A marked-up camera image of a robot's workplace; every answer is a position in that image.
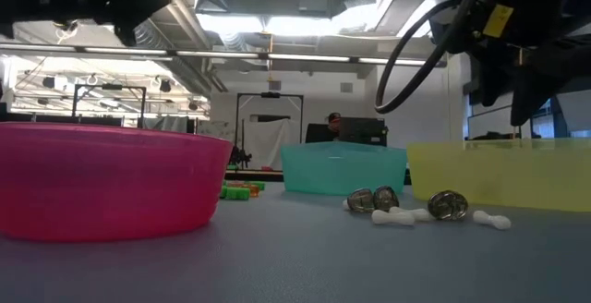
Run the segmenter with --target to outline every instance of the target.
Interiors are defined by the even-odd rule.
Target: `gray table surface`
[[[591,213],[472,206],[507,232],[464,223],[373,225],[341,197],[221,200],[180,235],[102,244],[0,237],[0,302],[583,302]],[[406,207],[424,207],[409,195]]]

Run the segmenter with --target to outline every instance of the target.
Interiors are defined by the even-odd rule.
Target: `yellow label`
[[[500,38],[512,13],[512,7],[497,4],[488,18],[487,27],[484,28],[483,33],[490,37]]]

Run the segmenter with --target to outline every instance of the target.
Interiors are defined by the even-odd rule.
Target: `white plastic peg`
[[[433,219],[435,219],[425,209],[405,210],[405,209],[401,209],[400,207],[396,207],[396,206],[390,208],[390,214],[398,214],[398,213],[401,213],[401,212],[409,212],[409,213],[411,213],[411,215],[413,215],[413,217],[417,221],[424,221],[424,222],[426,222],[426,221],[432,221]]]
[[[415,225],[415,217],[409,212],[392,214],[377,210],[371,214],[371,221],[374,224]]]
[[[477,224],[492,225],[499,230],[507,230],[511,228],[511,220],[502,215],[488,215],[484,211],[474,212],[474,222]]]

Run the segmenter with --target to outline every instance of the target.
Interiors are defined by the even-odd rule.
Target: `translucent plastic bowl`
[[[417,143],[408,160],[422,200],[451,189],[470,204],[591,212],[591,139]]]
[[[404,187],[406,151],[349,142],[283,146],[288,191],[348,196],[358,188]]]
[[[0,124],[0,232],[105,241],[192,230],[215,212],[231,150],[182,133]]]

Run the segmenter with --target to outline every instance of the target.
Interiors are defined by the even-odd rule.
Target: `person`
[[[306,133],[306,142],[335,141],[339,139],[341,114],[331,113],[328,117],[329,124],[309,124]]]

